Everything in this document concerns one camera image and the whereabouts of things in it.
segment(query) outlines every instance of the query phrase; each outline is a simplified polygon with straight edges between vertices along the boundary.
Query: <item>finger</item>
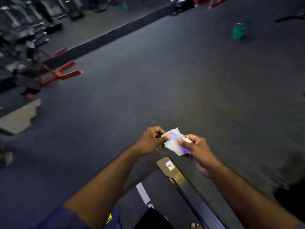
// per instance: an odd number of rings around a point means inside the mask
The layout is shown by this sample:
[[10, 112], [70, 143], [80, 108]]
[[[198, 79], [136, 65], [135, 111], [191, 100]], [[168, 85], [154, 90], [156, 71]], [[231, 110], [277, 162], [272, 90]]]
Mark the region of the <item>finger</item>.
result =
[[171, 136], [163, 136], [158, 138], [158, 145], [162, 145], [165, 142], [167, 142], [168, 140], [170, 140]]
[[177, 142], [179, 145], [181, 145], [183, 148], [192, 151], [193, 150], [193, 146], [194, 144], [188, 143], [184, 140], [182, 140], [181, 138], [177, 138]]
[[192, 142], [194, 142], [194, 144], [198, 144], [201, 137], [194, 134], [188, 134], [185, 135], [185, 138], [190, 139]]
[[161, 134], [161, 135], [165, 134], [165, 131], [160, 126], [155, 126], [155, 127], [153, 127], [153, 129], [158, 134]]

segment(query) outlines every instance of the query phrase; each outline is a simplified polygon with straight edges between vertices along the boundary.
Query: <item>sneaker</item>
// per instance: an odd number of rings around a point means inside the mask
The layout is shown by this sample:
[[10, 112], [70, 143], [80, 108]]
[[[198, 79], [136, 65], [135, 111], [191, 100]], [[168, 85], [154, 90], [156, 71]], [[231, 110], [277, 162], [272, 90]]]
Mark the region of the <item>sneaker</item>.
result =
[[5, 152], [0, 155], [0, 167], [7, 167], [12, 164], [14, 156], [12, 152]]

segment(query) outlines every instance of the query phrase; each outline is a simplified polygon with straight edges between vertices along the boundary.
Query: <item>gray mat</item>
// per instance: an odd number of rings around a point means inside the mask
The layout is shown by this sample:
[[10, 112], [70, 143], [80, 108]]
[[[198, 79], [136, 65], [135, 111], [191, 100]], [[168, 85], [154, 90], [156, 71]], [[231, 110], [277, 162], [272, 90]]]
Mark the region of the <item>gray mat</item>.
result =
[[[0, 173], [0, 228], [38, 223], [151, 125], [205, 137], [270, 197], [253, 173], [304, 157], [305, 21], [274, 24], [301, 8], [297, 0], [201, 6], [78, 59], [84, 74], [47, 86], [32, 127], [9, 142], [16, 160]], [[246, 18], [248, 39], [234, 41], [235, 23]], [[141, 159], [128, 182], [164, 156], [228, 228], [242, 228], [211, 181], [168, 150]]]

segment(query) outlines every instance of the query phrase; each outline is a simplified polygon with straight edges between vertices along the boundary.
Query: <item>foot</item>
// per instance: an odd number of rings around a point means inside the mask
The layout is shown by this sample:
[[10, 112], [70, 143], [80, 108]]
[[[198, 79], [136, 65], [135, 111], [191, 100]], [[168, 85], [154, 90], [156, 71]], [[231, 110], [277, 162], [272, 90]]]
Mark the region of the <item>foot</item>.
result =
[[5, 152], [0, 155], [0, 167], [7, 167], [12, 164], [14, 156], [12, 152]]
[[201, 229], [201, 226], [198, 223], [192, 223], [191, 229]]

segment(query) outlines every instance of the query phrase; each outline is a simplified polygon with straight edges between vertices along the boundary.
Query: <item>sticker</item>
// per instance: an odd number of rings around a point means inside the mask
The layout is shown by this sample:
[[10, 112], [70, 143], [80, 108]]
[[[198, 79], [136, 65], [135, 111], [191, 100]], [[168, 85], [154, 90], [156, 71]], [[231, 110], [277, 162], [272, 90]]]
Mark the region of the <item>sticker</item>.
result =
[[109, 223], [111, 220], [112, 220], [112, 215], [110, 214], [109, 217], [108, 217], [108, 219], [107, 219], [106, 224]]
[[175, 166], [173, 165], [173, 163], [171, 161], [168, 161], [165, 164], [170, 171], [172, 171], [173, 168], [175, 168]]

